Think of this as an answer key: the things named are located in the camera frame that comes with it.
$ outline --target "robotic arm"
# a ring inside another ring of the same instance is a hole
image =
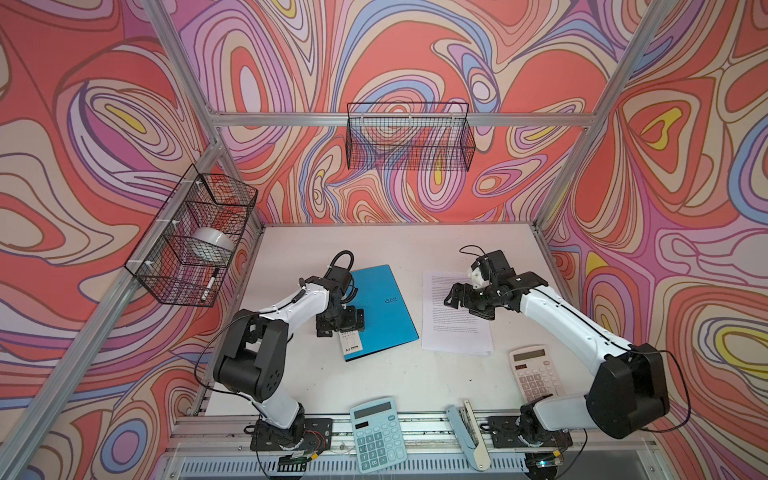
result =
[[[349,256],[346,268],[336,265],[343,255]],[[286,345],[312,317],[317,336],[365,329],[363,311],[349,305],[357,294],[349,272],[354,259],[348,250],[339,252],[322,278],[299,279],[300,288],[268,310],[238,312],[214,363],[214,380],[249,399],[272,426],[270,433],[277,443],[286,449],[300,443],[304,434],[303,407],[280,385]],[[258,352],[247,348],[247,344],[257,343]]]
[[[478,256],[469,276],[472,284],[455,284],[446,306],[464,306],[489,320],[498,306],[523,313],[563,342],[594,376],[588,393],[545,396],[523,406],[518,425],[523,442],[537,446],[552,432],[582,428],[622,439],[669,412],[664,364],[654,347],[634,346],[599,326],[540,276],[517,274],[500,250]]]

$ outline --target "white label on folder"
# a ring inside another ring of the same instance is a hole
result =
[[[341,341],[341,350],[344,355],[362,351],[360,332],[357,330],[353,330],[352,332],[339,332],[339,340]]]

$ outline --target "blue calculator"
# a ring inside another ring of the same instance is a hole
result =
[[[406,459],[400,420],[392,397],[363,403],[349,412],[357,462],[362,473],[397,465]]]

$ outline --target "white table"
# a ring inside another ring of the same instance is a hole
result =
[[[322,276],[336,253],[351,250],[353,270],[391,266],[420,334],[423,272],[465,272],[474,257],[458,249],[470,243],[486,252],[502,249],[516,271],[534,271],[557,288],[527,224],[268,227],[242,308],[258,310],[274,304],[298,288],[299,277]],[[346,265],[346,258],[339,264]],[[394,397],[400,412],[442,411],[462,399],[469,399],[475,410],[516,409],[525,401],[512,377],[508,353],[542,344],[548,347],[567,393],[589,390],[592,377],[584,365],[528,317],[498,308],[491,331],[495,351],[488,357],[422,350],[420,341],[415,341],[344,362],[338,334],[317,338],[312,319],[288,344],[283,384],[308,414],[348,413],[351,407],[382,396]],[[220,393],[210,397],[205,412],[255,413],[246,400]]]

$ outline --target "calculator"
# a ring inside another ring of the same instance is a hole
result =
[[[358,405],[349,412],[349,417],[362,473],[375,472],[406,460],[406,445],[392,397]]]
[[[510,352],[509,365],[526,402],[549,394],[565,394],[558,371],[554,369],[543,345],[526,346]]]

